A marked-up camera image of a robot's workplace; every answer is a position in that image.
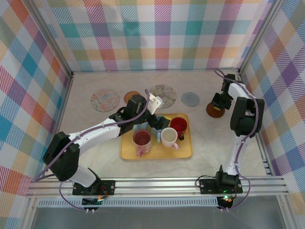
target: brown coaster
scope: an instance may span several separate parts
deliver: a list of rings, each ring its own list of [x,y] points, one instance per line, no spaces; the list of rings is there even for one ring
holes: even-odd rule
[[[124,101],[127,104],[128,100],[130,100],[135,94],[140,94],[136,91],[131,91],[131,92],[127,92],[126,95],[124,96]]]
[[[218,110],[218,108],[215,108],[212,103],[209,103],[206,106],[206,112],[212,118],[220,118],[224,115],[225,109]]]

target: white mug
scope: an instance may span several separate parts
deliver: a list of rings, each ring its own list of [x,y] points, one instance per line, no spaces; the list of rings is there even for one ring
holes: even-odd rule
[[[179,149],[176,141],[178,138],[177,131],[174,128],[168,127],[161,132],[161,141],[165,147],[172,147],[174,149]]]

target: coaster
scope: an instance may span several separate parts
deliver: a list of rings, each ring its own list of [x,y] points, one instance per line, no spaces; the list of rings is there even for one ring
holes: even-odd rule
[[[199,96],[193,92],[183,94],[181,100],[186,106],[197,106],[200,102]]]
[[[177,99],[177,94],[175,90],[166,85],[158,85],[149,90],[154,96],[158,96],[163,101],[163,106],[161,108],[167,108],[173,105]]]
[[[216,108],[214,108],[214,105],[212,103],[209,103],[206,106],[206,112],[212,118],[221,118],[225,113],[225,109],[224,108],[221,110],[216,109]]]
[[[91,105],[97,111],[107,112],[117,107],[120,96],[115,90],[102,88],[91,96]]]
[[[127,92],[126,95],[124,96],[124,102],[127,104],[128,100],[130,100],[135,94],[140,94],[140,93],[136,91]]]

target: plaid fabric backdrop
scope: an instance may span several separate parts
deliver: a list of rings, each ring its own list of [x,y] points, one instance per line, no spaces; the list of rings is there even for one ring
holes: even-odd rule
[[[21,0],[0,0],[0,229],[16,228],[68,78]]]
[[[236,68],[273,0],[35,0],[76,71]]]
[[[305,227],[305,0],[286,0],[245,71],[264,98],[263,135]]]

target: mug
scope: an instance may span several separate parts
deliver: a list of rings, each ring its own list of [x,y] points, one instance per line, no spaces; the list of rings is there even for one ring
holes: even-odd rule
[[[157,116],[157,119],[158,121],[160,120],[160,118],[162,117],[162,115],[158,115]],[[161,132],[162,132],[163,129],[160,129],[160,130],[157,130],[156,128],[151,128],[151,134],[157,138],[157,142],[160,142],[161,141]]]
[[[178,133],[179,140],[184,140],[184,135],[187,129],[187,122],[184,118],[176,117],[171,121],[171,128],[174,128]]]
[[[137,130],[133,134],[133,141],[137,148],[137,156],[148,153],[152,148],[152,137],[148,130]]]
[[[174,149],[179,149],[176,141],[178,138],[178,133],[175,129],[167,127],[161,132],[161,141],[165,147],[172,147]]]
[[[148,123],[136,124],[133,126],[133,131],[136,132],[137,130],[146,130],[148,127]]]

